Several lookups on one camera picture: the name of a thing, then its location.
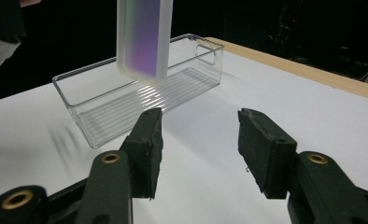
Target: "white tabletop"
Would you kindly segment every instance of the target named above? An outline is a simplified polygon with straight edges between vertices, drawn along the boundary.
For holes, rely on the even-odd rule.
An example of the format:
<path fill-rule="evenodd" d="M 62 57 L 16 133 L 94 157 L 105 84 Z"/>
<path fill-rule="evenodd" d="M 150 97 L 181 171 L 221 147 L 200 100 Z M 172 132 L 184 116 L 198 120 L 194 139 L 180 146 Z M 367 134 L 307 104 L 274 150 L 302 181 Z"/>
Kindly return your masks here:
<path fill-rule="evenodd" d="M 221 84 L 163 115 L 156 198 L 134 199 L 134 223 L 290 223 L 287 200 L 268 201 L 237 151 L 242 107 L 270 117 L 297 151 L 335 159 L 368 189 L 368 99 L 224 52 Z M 38 185 L 48 194 L 88 176 L 91 149 L 49 84 L 0 100 L 0 194 Z"/>

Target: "brass screw insert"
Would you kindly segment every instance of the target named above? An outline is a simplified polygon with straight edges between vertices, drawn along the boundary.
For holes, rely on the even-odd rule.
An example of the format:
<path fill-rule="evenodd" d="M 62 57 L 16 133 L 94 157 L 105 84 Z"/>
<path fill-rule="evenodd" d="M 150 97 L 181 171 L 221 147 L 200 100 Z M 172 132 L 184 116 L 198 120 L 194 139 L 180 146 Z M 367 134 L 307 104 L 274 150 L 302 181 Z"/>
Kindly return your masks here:
<path fill-rule="evenodd" d="M 325 158 L 324 156 L 321 156 L 321 155 L 319 155 L 319 154 L 309 154 L 308 156 L 307 156 L 307 158 L 310 160 L 310 161 L 312 161 L 312 162 L 314 162 L 314 163 L 317 163 L 317 164 L 321 164 L 321 165 L 323 165 L 323 164 L 326 164 L 326 163 L 328 163 L 329 161 L 327 160 L 327 158 Z"/>
<path fill-rule="evenodd" d="M 32 200 L 34 194 L 29 189 L 24 189 L 11 194 L 3 201 L 3 208 L 7 210 L 19 208 Z"/>
<path fill-rule="evenodd" d="M 116 162 L 119 159 L 120 159 L 120 155 L 114 154 L 114 153 L 110 153 L 110 154 L 105 155 L 102 158 L 102 162 L 109 164 L 109 163 Z"/>

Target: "transparent storage container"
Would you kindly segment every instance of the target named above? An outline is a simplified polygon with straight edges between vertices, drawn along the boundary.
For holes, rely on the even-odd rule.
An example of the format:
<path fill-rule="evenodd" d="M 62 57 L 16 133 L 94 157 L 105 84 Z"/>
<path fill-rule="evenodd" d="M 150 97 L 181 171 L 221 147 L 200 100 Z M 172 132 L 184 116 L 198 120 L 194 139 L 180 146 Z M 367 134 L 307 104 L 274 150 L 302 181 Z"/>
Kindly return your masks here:
<path fill-rule="evenodd" d="M 143 111 L 160 107 L 164 113 L 219 85 L 222 52 L 220 44 L 182 35 L 170 40 L 167 77 L 159 86 L 120 75 L 115 58 L 52 82 L 89 145 L 97 148 L 132 130 Z"/>

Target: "container rim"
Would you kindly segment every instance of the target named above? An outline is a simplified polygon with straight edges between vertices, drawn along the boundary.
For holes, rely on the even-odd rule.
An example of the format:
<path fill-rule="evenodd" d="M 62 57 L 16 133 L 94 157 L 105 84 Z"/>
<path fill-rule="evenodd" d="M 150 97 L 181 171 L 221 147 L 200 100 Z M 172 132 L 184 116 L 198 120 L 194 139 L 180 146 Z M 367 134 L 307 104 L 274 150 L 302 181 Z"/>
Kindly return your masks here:
<path fill-rule="evenodd" d="M 205 53 L 202 53 L 202 54 L 199 54 L 199 55 L 193 56 L 193 57 L 189 58 L 188 60 L 182 61 L 182 62 L 180 62 L 180 63 L 173 64 L 173 65 L 171 65 L 171 66 L 169 66 L 169 67 L 167 68 L 168 70 L 169 70 L 169 69 L 172 69 L 172 68 L 174 68 L 174 67 L 180 66 L 180 65 L 182 65 L 182 64 L 184 64 L 184 63 L 188 63 L 188 62 L 193 61 L 193 60 L 196 60 L 196 59 L 201 59 L 202 57 L 204 57 L 204 56 L 206 56 L 206 55 L 208 55 L 208 54 L 212 54 L 212 53 L 213 53 L 213 54 L 216 54 L 216 51 L 219 51 L 219 50 L 223 50 L 223 49 L 224 49 L 224 46 L 223 46 L 222 44 L 219 44 L 219 43 L 213 42 L 213 41 L 211 41 L 211 40 L 208 40 L 208 39 L 206 39 L 206 38 L 204 38 L 204 37 L 200 37 L 200 36 L 198 36 L 198 35 L 192 35 L 192 34 L 179 35 L 179 36 L 177 36 L 177 37 L 171 38 L 171 39 L 170 39 L 170 43 L 173 43 L 173 42 L 176 42 L 176 41 L 178 41 L 178 40 L 185 39 L 185 38 L 188 38 L 188 39 L 191 39 L 191 40 L 200 40 L 200 41 L 202 41 L 202 42 L 205 42 L 205 43 L 207 43 L 207 44 L 212 45 L 214 48 L 210 48 L 210 47 L 209 47 L 209 48 L 207 48 L 207 49 L 209 50 L 208 52 L 205 52 Z M 134 80 L 134 81 L 129 82 L 129 83 L 125 84 L 125 85 L 119 86 L 119 87 L 117 87 L 117 88 L 115 88 L 115 89 L 113 89 L 113 90 L 106 91 L 106 92 L 104 92 L 104 93 L 102 93 L 102 94 L 100 94 L 100 95 L 94 96 L 94 97 L 92 97 L 92 98 L 90 98 L 90 99 L 88 99 L 88 100 L 85 100 L 85 101 L 83 101 L 83 102 L 80 102 L 80 103 L 78 103 L 78 104 L 73 104 L 73 105 L 72 105 L 72 104 L 70 104 L 70 103 L 68 102 L 68 100 L 67 100 L 67 98 L 65 97 L 65 95 L 64 95 L 64 93 L 63 93 L 62 89 L 60 88 L 60 86 L 59 86 L 58 82 L 59 82 L 60 80 L 63 80 L 63 79 L 69 78 L 69 77 L 73 77 L 73 76 L 76 76 L 76 75 L 78 75 L 78 74 L 80 74 L 80 73 L 83 73 L 83 72 L 86 72 L 86 71 L 92 70 L 92 69 L 94 69 L 94 68 L 97 68 L 97 67 L 100 67 L 100 66 L 103 66 L 103 65 L 109 64 L 109 63 L 114 63 L 115 61 L 116 61 L 116 57 L 113 57 L 113 58 L 106 59 L 106 60 L 103 60 L 103 61 L 98 62 L 98 63 L 93 63 L 93 64 L 90 64 L 90 65 L 87 65 L 87 66 L 84 66 L 84 67 L 80 67 L 80 68 L 75 69 L 75 70 L 73 70 L 73 71 L 69 71 L 69 72 L 66 72 L 66 73 L 60 74 L 60 75 L 58 75 L 58 76 L 56 76 L 56 77 L 53 77 L 53 78 L 52 78 L 52 83 L 53 83 L 53 85 L 55 86 L 55 88 L 56 88 L 57 92 L 59 92 L 59 94 L 61 95 L 61 97 L 62 97 L 62 99 L 63 99 L 63 101 L 64 101 L 64 104 L 65 104 L 67 107 L 76 107 L 76 106 L 85 105 L 85 104 L 87 104 L 87 103 L 89 103 L 89 102 L 92 102 L 92 101 L 95 101 L 95 100 L 97 100 L 97 99 L 99 99 L 99 98 L 101 98 L 101 97 L 104 97 L 104 96 L 106 96 L 106 95 L 110 94 L 111 92 L 118 91 L 118 90 L 120 90 L 120 89 L 122 89 L 122 88 L 126 88 L 126 87 L 128 87 L 128 86 L 132 86 L 132 85 L 134 85 L 135 83 L 137 83 L 137 82 L 138 82 L 138 80 Z"/>

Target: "table edge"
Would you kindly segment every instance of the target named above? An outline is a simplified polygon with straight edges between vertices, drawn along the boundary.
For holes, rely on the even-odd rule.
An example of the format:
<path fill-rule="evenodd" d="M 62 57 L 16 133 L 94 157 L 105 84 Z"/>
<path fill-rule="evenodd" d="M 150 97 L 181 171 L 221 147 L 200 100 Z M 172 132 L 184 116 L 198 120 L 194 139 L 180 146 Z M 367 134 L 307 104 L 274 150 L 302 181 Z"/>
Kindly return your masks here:
<path fill-rule="evenodd" d="M 208 37 L 207 39 L 224 45 L 224 50 L 227 50 L 236 55 L 248 58 L 259 63 L 270 65 L 272 67 L 292 73 L 299 77 L 305 77 L 307 79 L 317 81 L 318 83 L 368 98 L 368 83 L 354 80 L 348 77 L 342 77 L 305 64 L 282 59 L 271 54 L 257 51 L 255 49 L 248 49 L 240 45 L 217 39 L 215 37 Z"/>

